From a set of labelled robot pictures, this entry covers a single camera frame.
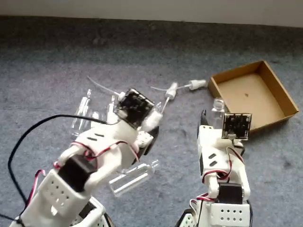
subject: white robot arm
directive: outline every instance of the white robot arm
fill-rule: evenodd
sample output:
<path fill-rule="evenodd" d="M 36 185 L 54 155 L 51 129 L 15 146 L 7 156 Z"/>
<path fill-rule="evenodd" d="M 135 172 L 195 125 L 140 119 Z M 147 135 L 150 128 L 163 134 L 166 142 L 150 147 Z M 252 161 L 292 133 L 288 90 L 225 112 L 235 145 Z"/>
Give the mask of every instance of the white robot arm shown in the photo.
<path fill-rule="evenodd" d="M 208 193 L 191 200 L 191 209 L 175 227 L 250 227 L 250 187 L 240 140 L 222 139 L 221 129 L 200 125 L 197 146 L 201 181 Z"/>
<path fill-rule="evenodd" d="M 111 227 L 105 208 L 91 196 L 94 189 L 119 168 L 139 160 L 137 128 L 153 103 L 130 89 L 119 103 L 112 125 L 96 125 L 65 150 L 35 196 L 10 227 Z"/>

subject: white wall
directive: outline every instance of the white wall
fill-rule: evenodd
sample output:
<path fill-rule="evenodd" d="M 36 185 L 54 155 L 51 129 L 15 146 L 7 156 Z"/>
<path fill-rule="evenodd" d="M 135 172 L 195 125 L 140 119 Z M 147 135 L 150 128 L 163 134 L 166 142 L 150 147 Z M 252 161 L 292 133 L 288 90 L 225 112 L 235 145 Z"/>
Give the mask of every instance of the white wall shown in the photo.
<path fill-rule="evenodd" d="M 0 15 L 303 27 L 303 0 L 0 0 Z"/>

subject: small glass bottle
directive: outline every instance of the small glass bottle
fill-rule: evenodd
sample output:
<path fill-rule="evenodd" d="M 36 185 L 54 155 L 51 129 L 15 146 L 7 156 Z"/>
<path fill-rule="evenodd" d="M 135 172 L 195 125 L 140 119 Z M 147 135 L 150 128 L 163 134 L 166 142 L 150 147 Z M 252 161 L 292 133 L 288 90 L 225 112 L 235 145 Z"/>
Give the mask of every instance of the small glass bottle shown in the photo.
<path fill-rule="evenodd" d="M 209 121 L 210 125 L 213 126 L 214 129 L 222 129 L 223 126 L 223 117 L 225 104 L 223 99 L 215 98 L 213 108 L 211 110 L 211 119 Z"/>
<path fill-rule="evenodd" d="M 139 164 L 123 174 L 119 173 L 117 177 L 108 182 L 109 187 L 113 194 L 116 197 L 119 197 L 125 192 L 150 179 L 154 175 L 155 168 L 158 165 L 158 160 L 153 161 L 150 165 L 146 163 Z"/>
<path fill-rule="evenodd" d="M 86 96 L 82 97 L 80 105 L 75 113 L 77 116 L 88 116 L 89 103 L 91 97 L 91 90 L 88 89 Z M 84 132 L 88 125 L 88 121 L 84 119 L 75 118 L 71 124 L 71 134 L 74 137 L 78 137 L 80 133 Z"/>

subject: open cardboard box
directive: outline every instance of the open cardboard box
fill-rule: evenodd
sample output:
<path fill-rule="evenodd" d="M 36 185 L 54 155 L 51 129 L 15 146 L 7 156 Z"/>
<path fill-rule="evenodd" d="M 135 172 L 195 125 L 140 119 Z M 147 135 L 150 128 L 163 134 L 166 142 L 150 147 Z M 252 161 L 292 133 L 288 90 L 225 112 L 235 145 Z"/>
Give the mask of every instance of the open cardboard box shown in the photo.
<path fill-rule="evenodd" d="M 266 61 L 258 61 L 213 75 L 213 97 L 221 97 L 231 113 L 250 113 L 250 131 L 295 115 L 299 109 Z"/>

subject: glass vial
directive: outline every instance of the glass vial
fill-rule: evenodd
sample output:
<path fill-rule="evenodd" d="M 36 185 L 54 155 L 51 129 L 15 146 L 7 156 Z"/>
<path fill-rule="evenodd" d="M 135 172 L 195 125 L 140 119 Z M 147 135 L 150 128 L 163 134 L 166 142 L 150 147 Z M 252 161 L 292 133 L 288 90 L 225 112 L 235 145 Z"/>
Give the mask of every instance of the glass vial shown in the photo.
<path fill-rule="evenodd" d="M 88 89 L 85 97 L 82 97 L 80 105 L 75 113 L 77 116 L 88 116 L 89 103 L 90 103 L 91 90 Z M 71 134 L 74 137 L 78 137 L 88 125 L 88 121 L 84 119 L 75 118 L 71 124 Z"/>
<path fill-rule="evenodd" d="M 116 114 L 118 98 L 115 95 L 112 95 L 110 103 L 108 104 L 107 111 L 107 123 L 114 124 L 118 121 L 118 115 Z"/>
<path fill-rule="evenodd" d="M 153 161 L 150 165 L 146 163 L 139 164 L 123 174 L 120 173 L 117 177 L 110 180 L 108 182 L 109 187 L 113 194 L 116 197 L 119 197 L 125 192 L 150 179 L 154 175 L 155 168 L 158 165 L 158 160 Z"/>
<path fill-rule="evenodd" d="M 224 101 L 221 98 L 215 98 L 213 108 L 211 110 L 211 119 L 210 125 L 213 126 L 214 129 L 222 129 L 223 126 L 223 117 L 224 117 Z"/>

